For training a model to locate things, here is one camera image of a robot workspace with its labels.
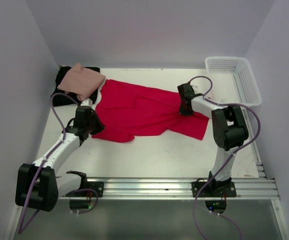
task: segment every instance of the plastic basket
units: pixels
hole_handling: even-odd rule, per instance
[[[210,98],[219,103],[241,103],[259,106],[262,98],[247,59],[213,56],[205,59],[205,67],[213,82]]]

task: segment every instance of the folded cloth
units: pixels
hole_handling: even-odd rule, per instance
[[[134,136],[157,136],[171,130],[202,140],[208,117],[179,114],[177,92],[106,80],[96,113],[106,128],[93,138],[125,143]]]
[[[100,72],[100,68],[99,68],[99,67],[88,66],[88,67],[86,67],[86,68],[87,68],[87,69],[91,69],[91,70],[93,70],[93,71],[96,71],[96,72],[98,72],[98,73]],[[61,66],[61,67],[60,67],[60,69],[59,69],[59,71],[58,71],[58,74],[57,74],[57,76],[56,76],[56,78],[55,78],[55,90],[54,90],[54,92],[53,92],[52,94],[55,94],[55,93],[62,93],[62,94],[64,94],[64,93],[65,93],[65,91],[62,91],[62,90],[58,89],[58,86],[59,86],[59,84],[62,82],[62,80],[64,79],[65,75],[67,74],[67,72],[68,72],[70,69],[71,69],[70,66]],[[70,97],[72,97],[77,103],[79,103],[79,104],[81,103],[81,101],[78,100],[76,93],[71,92],[71,93],[68,93],[68,95],[69,95]],[[91,99],[91,101],[92,101],[93,103],[95,103],[96,100],[97,100],[97,97],[98,97],[98,89],[97,89],[96,91],[94,91],[94,92],[91,94],[91,96],[89,96],[89,99]],[[62,95],[57,95],[57,96],[55,96],[54,99],[53,99],[53,105],[54,105],[55,107],[57,107],[57,106],[65,106],[65,105],[70,105],[70,104],[73,104],[73,102],[72,102],[69,98],[67,98],[67,97],[65,97],[65,96],[62,96]]]
[[[77,63],[64,76],[58,88],[67,93],[77,94],[79,101],[84,101],[103,83],[105,76]]]

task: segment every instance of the gray wall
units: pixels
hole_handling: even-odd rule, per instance
[[[36,158],[57,68],[26,2],[0,0],[0,239],[18,168]]]
[[[263,99],[257,145],[266,173],[276,179],[289,226],[289,1],[275,1],[246,57]]]
[[[274,0],[26,0],[59,65],[204,67],[242,57]]]

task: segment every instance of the white table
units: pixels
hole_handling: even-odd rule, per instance
[[[177,91],[177,86],[205,69],[123,69],[102,68],[107,79]],[[205,92],[208,81],[199,78],[192,82]],[[101,100],[99,92],[96,104]],[[66,124],[75,115],[76,106],[55,108]],[[42,156],[59,138],[61,127],[50,111],[38,156]],[[136,136],[128,143],[87,139],[63,164],[58,176],[69,170],[80,171],[88,177],[110,178],[207,178],[217,153],[209,120],[203,140],[197,140],[167,130],[160,136]],[[258,178],[255,146],[238,152],[232,168],[233,178]]]

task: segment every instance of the red cloth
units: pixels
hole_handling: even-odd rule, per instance
[[[105,129],[92,137],[125,143],[135,136],[157,136],[169,129],[202,140],[208,117],[180,115],[180,102],[177,92],[106,80],[95,108]]]

